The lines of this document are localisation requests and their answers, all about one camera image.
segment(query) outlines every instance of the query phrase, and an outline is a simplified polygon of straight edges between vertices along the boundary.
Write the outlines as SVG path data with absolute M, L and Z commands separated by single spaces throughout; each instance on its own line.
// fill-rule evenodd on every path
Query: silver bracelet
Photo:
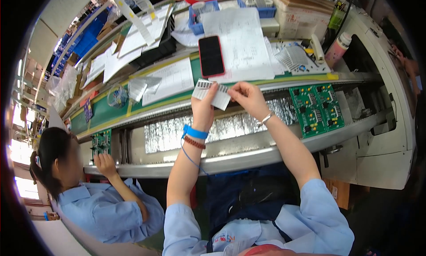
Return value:
M 261 127 L 261 126 L 263 126 L 263 125 L 265 125 L 265 123 L 273 116 L 273 115 L 275 115 L 275 113 L 274 112 L 270 112 L 269 113 L 269 115 L 267 115 L 263 120 L 262 120 L 262 122 L 257 122 L 256 123 L 256 126 L 259 128 L 259 127 Z

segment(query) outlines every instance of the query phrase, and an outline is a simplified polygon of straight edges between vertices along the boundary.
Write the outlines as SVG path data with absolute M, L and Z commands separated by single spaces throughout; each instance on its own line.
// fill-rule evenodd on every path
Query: smartphone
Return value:
M 219 36 L 199 39 L 198 50 L 200 52 L 201 75 L 203 78 L 225 74 Z

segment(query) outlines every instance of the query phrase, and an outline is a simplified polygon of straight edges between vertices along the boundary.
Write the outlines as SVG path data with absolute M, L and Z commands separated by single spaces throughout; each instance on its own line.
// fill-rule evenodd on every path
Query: red beaded bracelet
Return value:
M 188 135 L 185 135 L 184 141 L 188 142 L 192 146 L 195 146 L 195 147 L 197 147 L 199 149 L 205 149 L 206 148 L 205 144 L 201 144 L 199 142 L 196 142 L 195 140 L 192 140 Z

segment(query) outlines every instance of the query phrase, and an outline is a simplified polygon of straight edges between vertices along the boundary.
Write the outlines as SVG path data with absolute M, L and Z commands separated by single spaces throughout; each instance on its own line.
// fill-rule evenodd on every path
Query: blue work apron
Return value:
M 275 189 L 285 194 L 279 194 L 279 197 L 268 199 L 269 192 L 274 191 L 269 189 Z M 253 191 L 253 195 L 256 195 L 253 199 L 250 199 L 249 190 Z M 244 201 L 241 201 L 242 193 L 244 193 Z M 209 176 L 205 203 L 210 219 L 207 253 L 213 252 L 213 236 L 228 222 L 235 219 L 270 220 L 277 227 L 274 221 L 283 204 L 296 205 L 290 174 L 283 162 L 249 169 L 244 172 Z M 286 242 L 291 241 L 287 234 L 278 227 L 277 229 Z

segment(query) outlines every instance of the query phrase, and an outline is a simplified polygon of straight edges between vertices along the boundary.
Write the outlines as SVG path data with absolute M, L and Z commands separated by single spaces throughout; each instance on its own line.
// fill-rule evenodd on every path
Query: light blue work shirt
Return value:
M 253 244 L 274 244 L 296 253 L 348 255 L 354 233 L 324 181 L 312 179 L 300 191 L 300 206 L 283 205 L 275 223 L 292 241 L 286 243 L 272 221 L 236 219 L 213 237 L 213 252 L 206 253 L 193 211 L 184 204 L 167 208 L 163 256 L 236 256 Z
M 156 198 L 146 194 L 139 182 L 124 183 L 143 201 L 149 219 L 142 223 L 142 213 L 135 201 L 124 201 L 111 184 L 81 183 L 59 195 L 64 215 L 83 231 L 103 243 L 139 242 L 159 232 L 164 210 Z

